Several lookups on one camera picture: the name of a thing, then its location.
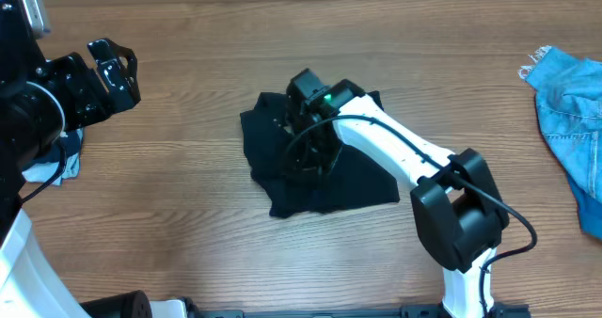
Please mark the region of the black t-shirt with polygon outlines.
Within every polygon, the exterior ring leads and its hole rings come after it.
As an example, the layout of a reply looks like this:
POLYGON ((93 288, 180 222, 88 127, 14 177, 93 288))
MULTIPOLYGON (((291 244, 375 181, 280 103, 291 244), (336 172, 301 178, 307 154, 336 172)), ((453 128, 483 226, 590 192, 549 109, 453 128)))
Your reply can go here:
POLYGON ((270 216, 328 214, 400 200, 395 178, 350 146, 341 149, 334 168, 322 180, 285 175, 282 156, 293 139, 284 129, 285 117, 286 97, 273 92, 261 93, 255 106, 240 114, 250 177, 272 201, 270 216))

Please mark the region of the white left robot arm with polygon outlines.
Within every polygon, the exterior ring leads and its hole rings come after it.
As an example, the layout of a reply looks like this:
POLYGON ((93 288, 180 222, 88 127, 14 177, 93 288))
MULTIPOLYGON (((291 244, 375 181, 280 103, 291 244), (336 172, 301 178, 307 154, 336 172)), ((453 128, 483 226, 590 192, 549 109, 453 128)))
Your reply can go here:
POLYGON ((24 167, 59 147, 60 135, 140 101, 134 52, 112 40, 47 61, 25 36, 1 42, 1 314, 4 317, 185 317, 184 301, 132 291, 79 303, 46 259, 23 205, 24 167))

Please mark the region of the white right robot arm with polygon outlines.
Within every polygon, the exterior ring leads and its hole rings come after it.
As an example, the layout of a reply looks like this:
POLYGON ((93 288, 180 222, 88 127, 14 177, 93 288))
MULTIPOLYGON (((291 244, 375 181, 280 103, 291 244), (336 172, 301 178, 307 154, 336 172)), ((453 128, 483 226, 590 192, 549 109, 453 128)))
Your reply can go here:
POLYGON ((490 272, 509 215, 479 153, 455 154, 415 135, 347 80, 291 82, 286 111, 294 135, 284 153, 288 176, 322 182, 344 147, 359 150, 409 190, 420 242, 443 268, 443 315, 503 314, 490 272))

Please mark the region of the folded navy garment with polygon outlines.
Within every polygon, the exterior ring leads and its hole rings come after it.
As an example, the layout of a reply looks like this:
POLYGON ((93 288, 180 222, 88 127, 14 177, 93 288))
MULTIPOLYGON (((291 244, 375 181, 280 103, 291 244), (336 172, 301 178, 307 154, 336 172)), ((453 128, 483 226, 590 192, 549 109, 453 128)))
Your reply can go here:
POLYGON ((72 165, 80 159, 83 147, 84 130, 77 129, 62 135, 51 149, 41 157, 34 160, 35 164, 58 163, 64 151, 67 157, 67 165, 72 165))

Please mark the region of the blue denim jeans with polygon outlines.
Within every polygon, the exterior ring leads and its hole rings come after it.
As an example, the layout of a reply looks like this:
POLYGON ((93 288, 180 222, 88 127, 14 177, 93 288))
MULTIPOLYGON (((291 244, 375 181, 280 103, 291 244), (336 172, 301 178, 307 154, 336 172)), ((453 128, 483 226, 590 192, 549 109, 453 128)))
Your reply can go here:
POLYGON ((563 167, 582 231, 601 238, 601 63, 553 46, 518 70, 535 91, 542 137, 563 167))

